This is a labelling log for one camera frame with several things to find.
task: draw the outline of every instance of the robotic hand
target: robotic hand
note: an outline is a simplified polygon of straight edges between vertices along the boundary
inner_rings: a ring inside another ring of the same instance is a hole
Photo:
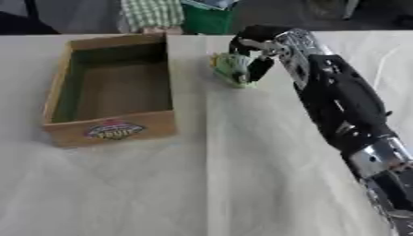
[[[230,54],[249,57],[250,51],[262,54],[244,79],[258,81],[278,56],[312,121],[340,151],[392,233],[413,235],[413,158],[387,126],[391,113],[369,84],[303,29],[248,27],[231,41]]]

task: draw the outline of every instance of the wooden box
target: wooden box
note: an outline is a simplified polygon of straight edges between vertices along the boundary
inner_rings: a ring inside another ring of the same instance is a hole
[[[43,127],[61,147],[173,135],[165,37],[70,41],[46,101]]]

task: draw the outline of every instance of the table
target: table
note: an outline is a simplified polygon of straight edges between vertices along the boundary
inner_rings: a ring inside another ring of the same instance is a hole
[[[316,35],[377,88],[413,147],[413,32]],[[53,147],[47,90],[64,43],[90,37],[0,37],[0,235],[385,235],[281,65],[257,89],[212,76],[206,54],[230,37],[169,37],[179,135]]]

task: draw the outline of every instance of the silver metal part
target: silver metal part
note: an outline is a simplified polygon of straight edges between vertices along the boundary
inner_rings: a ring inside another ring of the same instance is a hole
[[[329,55],[332,52],[320,44],[307,30],[292,29],[276,37],[276,40],[290,48],[289,53],[279,53],[279,60],[289,71],[299,89],[305,89],[310,77],[308,56]]]
[[[413,158],[396,137],[384,138],[365,147],[350,161],[364,179],[382,171],[403,171],[413,167]]]

